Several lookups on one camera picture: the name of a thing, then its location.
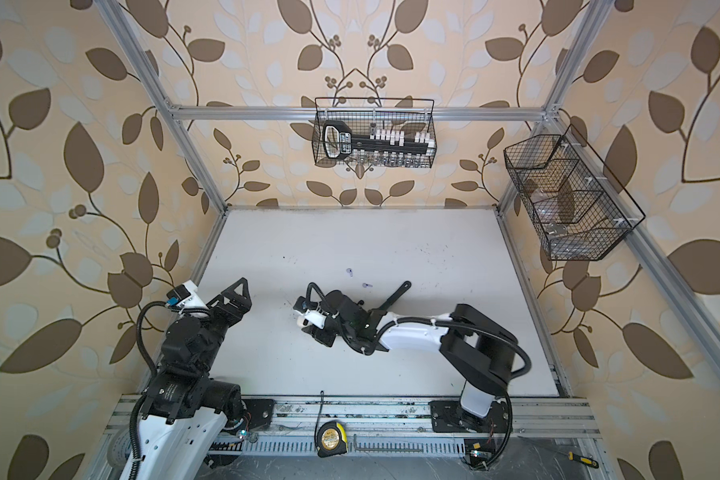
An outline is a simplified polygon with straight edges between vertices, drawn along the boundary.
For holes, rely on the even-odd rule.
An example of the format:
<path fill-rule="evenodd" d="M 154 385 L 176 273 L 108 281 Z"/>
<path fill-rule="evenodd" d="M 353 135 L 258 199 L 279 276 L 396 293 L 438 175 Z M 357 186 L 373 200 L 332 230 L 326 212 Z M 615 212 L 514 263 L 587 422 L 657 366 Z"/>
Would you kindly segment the green pipe wrench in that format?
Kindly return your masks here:
<path fill-rule="evenodd" d="M 379 307 L 370 311 L 372 318 L 381 318 L 391 310 L 391 307 L 412 287 L 409 280 L 404 281 L 397 290 L 389 296 Z"/>

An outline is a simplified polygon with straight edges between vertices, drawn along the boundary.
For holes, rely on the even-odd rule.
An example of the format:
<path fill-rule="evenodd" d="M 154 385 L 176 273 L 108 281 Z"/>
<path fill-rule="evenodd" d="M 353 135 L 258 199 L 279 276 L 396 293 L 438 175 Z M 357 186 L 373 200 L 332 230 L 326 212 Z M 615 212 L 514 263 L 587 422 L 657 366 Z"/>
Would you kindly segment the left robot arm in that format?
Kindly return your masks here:
<path fill-rule="evenodd" d="M 140 328 L 157 307 L 177 317 L 165 331 L 158 357 L 136 339 L 150 377 L 129 416 L 130 453 L 121 476 L 192 479 L 223 430 L 248 433 L 252 415 L 240 386 L 214 380 L 210 373 L 227 331 L 250 311 L 252 299 L 246 278 L 208 302 L 186 281 L 164 300 L 145 305 L 135 326 Z"/>

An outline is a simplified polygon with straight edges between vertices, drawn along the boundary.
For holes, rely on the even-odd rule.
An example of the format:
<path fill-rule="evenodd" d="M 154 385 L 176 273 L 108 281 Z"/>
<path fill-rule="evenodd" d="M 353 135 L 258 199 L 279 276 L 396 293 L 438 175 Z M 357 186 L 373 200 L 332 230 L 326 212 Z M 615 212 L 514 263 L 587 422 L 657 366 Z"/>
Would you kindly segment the yellow black tape measure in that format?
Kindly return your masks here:
<path fill-rule="evenodd" d="M 348 437 L 344 426 L 338 421 L 321 425 L 315 436 L 317 456 L 328 458 L 348 453 Z"/>

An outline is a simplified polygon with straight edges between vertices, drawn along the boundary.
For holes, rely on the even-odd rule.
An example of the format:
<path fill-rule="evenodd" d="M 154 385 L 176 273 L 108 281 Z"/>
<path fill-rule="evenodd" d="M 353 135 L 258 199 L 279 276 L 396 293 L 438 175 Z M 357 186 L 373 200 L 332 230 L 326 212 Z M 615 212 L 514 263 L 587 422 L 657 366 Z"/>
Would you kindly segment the yellow handled screwdriver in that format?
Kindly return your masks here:
<path fill-rule="evenodd" d="M 569 452 L 569 453 L 568 453 L 568 459 L 569 459 L 570 461 L 577 462 L 577 463 L 579 463 L 579 464 L 585 465 L 585 466 L 587 466 L 588 468 L 592 468 L 592 469 L 599 469 L 599 468 L 600 468 L 599 463 L 598 463 L 595 459 L 593 459 L 593 458 L 591 458 L 591 457 L 582 456 L 582 455 L 576 454 L 576 453 L 574 453 L 574 452 Z"/>

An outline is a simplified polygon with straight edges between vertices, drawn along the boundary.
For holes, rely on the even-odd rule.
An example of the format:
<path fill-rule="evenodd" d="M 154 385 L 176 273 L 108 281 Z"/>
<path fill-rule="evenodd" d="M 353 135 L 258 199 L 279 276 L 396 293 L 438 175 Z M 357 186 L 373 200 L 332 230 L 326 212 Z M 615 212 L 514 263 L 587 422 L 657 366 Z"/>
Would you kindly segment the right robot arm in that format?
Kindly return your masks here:
<path fill-rule="evenodd" d="M 493 433 L 511 426 L 509 383 L 530 372 L 530 356 L 507 329 L 468 304 L 450 313 L 415 317 L 391 310 L 409 289 L 401 286 L 375 309 L 365 309 L 339 290 L 324 293 L 307 285 L 293 309 L 300 329 L 330 348 L 340 338 L 353 351 L 371 356 L 377 352 L 414 349 L 442 355 L 464 378 L 456 406 L 431 405 L 433 430 Z"/>

